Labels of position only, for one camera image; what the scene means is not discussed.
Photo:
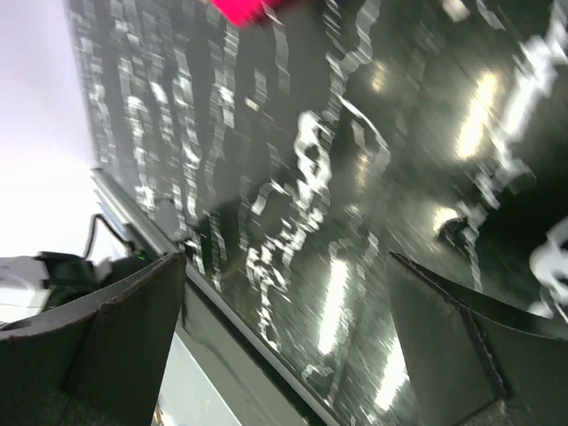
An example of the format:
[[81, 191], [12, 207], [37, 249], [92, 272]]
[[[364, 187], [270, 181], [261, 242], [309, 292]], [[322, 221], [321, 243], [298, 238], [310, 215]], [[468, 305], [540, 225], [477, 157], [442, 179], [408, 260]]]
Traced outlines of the magenta t shirt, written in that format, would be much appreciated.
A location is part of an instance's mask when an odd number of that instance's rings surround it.
[[237, 28], [244, 28], [269, 16], [292, 0], [211, 0], [220, 14]]

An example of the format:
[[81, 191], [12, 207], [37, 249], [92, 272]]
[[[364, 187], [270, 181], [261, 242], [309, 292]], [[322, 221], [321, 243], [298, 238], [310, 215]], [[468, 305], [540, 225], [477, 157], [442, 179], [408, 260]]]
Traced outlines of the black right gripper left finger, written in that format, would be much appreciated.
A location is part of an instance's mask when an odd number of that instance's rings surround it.
[[151, 423], [184, 295], [185, 257], [1, 330], [3, 425]]

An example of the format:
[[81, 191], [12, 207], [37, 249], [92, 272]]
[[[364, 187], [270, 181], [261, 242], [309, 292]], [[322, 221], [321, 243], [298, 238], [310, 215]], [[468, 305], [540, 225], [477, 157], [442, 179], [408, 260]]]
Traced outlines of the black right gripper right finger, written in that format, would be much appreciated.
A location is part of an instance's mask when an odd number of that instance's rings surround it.
[[565, 425], [567, 327], [391, 253], [390, 309], [426, 425]]

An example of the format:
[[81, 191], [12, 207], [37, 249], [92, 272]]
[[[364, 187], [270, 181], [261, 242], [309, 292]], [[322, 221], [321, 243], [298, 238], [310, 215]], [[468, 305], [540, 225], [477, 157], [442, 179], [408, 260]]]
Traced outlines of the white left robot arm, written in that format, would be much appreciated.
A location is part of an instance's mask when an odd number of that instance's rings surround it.
[[103, 287], [110, 258], [99, 264], [71, 254], [40, 252], [1, 259], [1, 329]]

